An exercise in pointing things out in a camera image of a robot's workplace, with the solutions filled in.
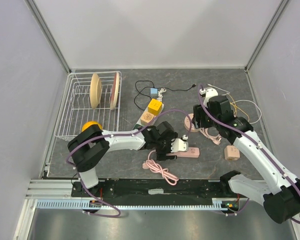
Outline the pink long power strip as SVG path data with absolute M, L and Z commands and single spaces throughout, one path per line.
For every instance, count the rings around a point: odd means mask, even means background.
M 198 158 L 200 156 L 200 149 L 198 147 L 189 147 L 188 151 L 172 152 L 167 153 L 166 155 L 177 158 Z

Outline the white multicolour power strip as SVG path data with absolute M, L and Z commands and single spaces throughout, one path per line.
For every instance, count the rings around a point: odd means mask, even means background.
M 165 106 L 164 104 L 161 104 L 161 107 L 158 109 L 158 111 L 155 112 L 152 109 L 149 110 L 150 105 L 151 104 L 149 103 L 148 106 L 146 107 L 146 109 L 143 111 L 143 113 L 141 114 L 141 116 L 137 120 L 136 124 L 134 125 L 133 130 L 137 129 L 139 127 L 146 126 L 147 124 L 150 123 L 150 121 L 152 121 L 150 125 L 154 125 L 155 122 L 156 122 L 156 120 L 154 120 L 154 118 L 156 116 L 158 116 L 163 111 L 164 106 Z

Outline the beige wooden cube socket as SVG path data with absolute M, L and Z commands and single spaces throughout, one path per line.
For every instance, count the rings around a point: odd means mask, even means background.
M 154 118 L 155 118 L 154 114 L 148 111 L 144 111 L 140 117 L 140 123 L 142 126 L 145 126 L 149 124 Z

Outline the yellow cube socket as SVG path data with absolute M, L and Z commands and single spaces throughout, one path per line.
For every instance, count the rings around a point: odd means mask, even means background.
M 154 116 L 158 116 L 161 111 L 162 111 L 163 103 L 157 99 L 152 99 L 148 106 L 147 106 L 147 111 Z

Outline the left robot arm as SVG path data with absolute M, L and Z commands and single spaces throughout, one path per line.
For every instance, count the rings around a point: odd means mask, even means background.
M 188 144 L 164 121 L 158 126 L 145 126 L 131 131 L 108 131 L 97 124 L 89 126 L 68 144 L 73 166 L 83 182 L 82 191 L 89 197 L 100 191 L 96 166 L 107 152 L 119 150 L 155 150 L 156 159 L 172 159 L 168 154 L 187 151 Z

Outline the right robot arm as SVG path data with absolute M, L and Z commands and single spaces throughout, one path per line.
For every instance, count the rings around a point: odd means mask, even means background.
M 262 143 L 252 125 L 234 115 L 226 96 L 216 95 L 207 102 L 207 94 L 198 95 L 193 106 L 193 125 L 196 128 L 215 128 L 252 163 L 266 182 L 262 185 L 231 171 L 221 177 L 219 191 L 225 197 L 243 195 L 263 206 L 276 223 L 293 220 L 300 214 L 300 179 L 289 171 Z

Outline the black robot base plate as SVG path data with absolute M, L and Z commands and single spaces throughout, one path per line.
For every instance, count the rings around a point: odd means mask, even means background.
M 236 202 L 245 198 L 226 190 L 219 180 L 206 179 L 181 179 L 170 185 L 164 179 L 103 178 L 89 191 L 111 205 L 209 204 L 213 199 Z

